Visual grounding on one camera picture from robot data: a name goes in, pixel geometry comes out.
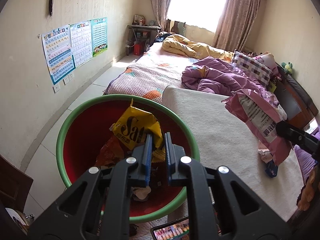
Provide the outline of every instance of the trash can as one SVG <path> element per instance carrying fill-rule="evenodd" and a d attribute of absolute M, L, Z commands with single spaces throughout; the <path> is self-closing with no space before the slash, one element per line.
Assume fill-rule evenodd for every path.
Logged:
<path fill-rule="evenodd" d="M 70 187 L 93 166 L 101 147 L 112 136 L 109 130 L 123 112 L 133 106 L 151 112 L 159 120 L 163 132 L 170 132 L 172 143 L 183 146 L 186 155 L 200 160 L 199 149 L 190 129 L 171 110 L 146 98 L 130 95 L 105 95 L 78 106 L 63 123 L 57 140 L 56 156 L 60 176 Z M 159 164 L 164 185 L 152 189 L 145 202 L 132 200 L 130 222 L 143 223 L 163 217 L 177 209 L 186 199 L 186 189 L 169 187 L 166 164 Z"/>

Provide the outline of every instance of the smartphone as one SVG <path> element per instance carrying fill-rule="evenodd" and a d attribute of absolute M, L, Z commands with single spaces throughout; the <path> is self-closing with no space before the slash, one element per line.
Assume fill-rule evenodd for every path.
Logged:
<path fill-rule="evenodd" d="M 218 232 L 220 232 L 219 224 L 217 224 L 217 228 Z M 171 223 L 151 228 L 150 232 L 154 240 L 189 240 L 189 216 L 175 220 Z"/>

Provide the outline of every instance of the baseboard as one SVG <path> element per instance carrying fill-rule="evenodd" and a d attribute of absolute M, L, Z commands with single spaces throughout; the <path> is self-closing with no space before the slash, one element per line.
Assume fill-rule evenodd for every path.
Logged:
<path fill-rule="evenodd" d="M 116 61 L 119 61 L 121 58 L 123 58 L 126 55 L 126 53 L 121 54 L 119 57 L 116 58 Z M 22 172 L 25 172 L 33 155 L 35 154 L 36 150 L 40 146 L 41 142 L 47 135 L 47 133 L 50 131 L 52 126 L 57 122 L 57 120 L 60 118 L 60 116 L 68 109 L 68 107 L 72 104 L 73 101 L 75 101 L 79 95 L 82 94 L 83 91 L 85 91 L 99 76 L 101 76 L 107 69 L 109 69 L 112 66 L 113 61 L 109 62 L 107 65 L 105 65 L 101 70 L 99 70 L 98 73 L 96 73 L 92 78 L 90 78 L 82 87 L 77 89 L 66 101 L 65 103 L 60 107 L 60 109 L 54 113 L 54 115 L 49 119 L 49 121 L 44 125 L 44 127 L 41 129 L 39 134 L 37 135 L 36 139 L 32 142 L 29 149 L 27 150 L 25 156 L 22 159 L 20 170 Z"/>

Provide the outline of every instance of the green trash can rim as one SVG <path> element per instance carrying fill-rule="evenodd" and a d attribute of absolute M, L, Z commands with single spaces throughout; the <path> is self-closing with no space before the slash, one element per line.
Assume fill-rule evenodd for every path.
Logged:
<path fill-rule="evenodd" d="M 105 95 L 105 96 L 100 96 L 100 97 L 90 99 L 84 102 L 83 104 L 79 105 L 67 117 L 67 119 L 64 121 L 60 129 L 58 139 L 57 139 L 57 145 L 56 145 L 56 158 L 57 158 L 57 165 L 58 165 L 60 176 L 62 178 L 63 183 L 66 185 L 66 187 L 70 187 L 72 183 L 67 175 L 64 162 L 63 162 L 63 145 L 64 145 L 64 140 L 66 138 L 67 132 L 71 124 L 73 123 L 73 121 L 86 109 L 96 104 L 107 102 L 107 101 L 113 101 L 113 100 L 131 101 L 131 99 L 133 99 L 134 102 L 139 102 L 139 103 L 151 106 L 153 108 L 156 108 L 161 112 L 163 112 L 164 114 L 166 114 L 167 116 L 169 116 L 172 120 L 174 120 L 179 125 L 179 127 L 184 131 L 185 136 L 187 137 L 192 157 L 197 161 L 200 161 L 199 148 L 197 146 L 196 139 L 194 138 L 189 127 L 173 111 L 171 111 L 167 107 L 157 102 L 154 102 L 142 97 L 131 96 L 131 95 L 121 95 L 121 94 Z M 186 190 L 186 187 L 184 187 L 179 192 L 179 194 L 166 206 L 147 215 L 130 217 L 130 223 L 144 223 L 147 221 L 152 221 L 152 220 L 161 218 L 173 212 L 174 210 L 176 210 L 186 200 L 186 198 L 187 198 L 187 190 Z"/>

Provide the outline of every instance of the checkered pillow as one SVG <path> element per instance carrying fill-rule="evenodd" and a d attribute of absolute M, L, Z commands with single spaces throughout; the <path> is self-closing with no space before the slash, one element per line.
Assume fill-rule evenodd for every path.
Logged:
<path fill-rule="evenodd" d="M 249 77 L 256 78 L 264 87 L 267 87 L 272 75 L 272 70 L 270 70 L 268 67 L 261 64 L 257 60 L 242 54 L 239 51 L 235 52 L 235 55 L 231 61 L 231 65 L 246 71 Z"/>

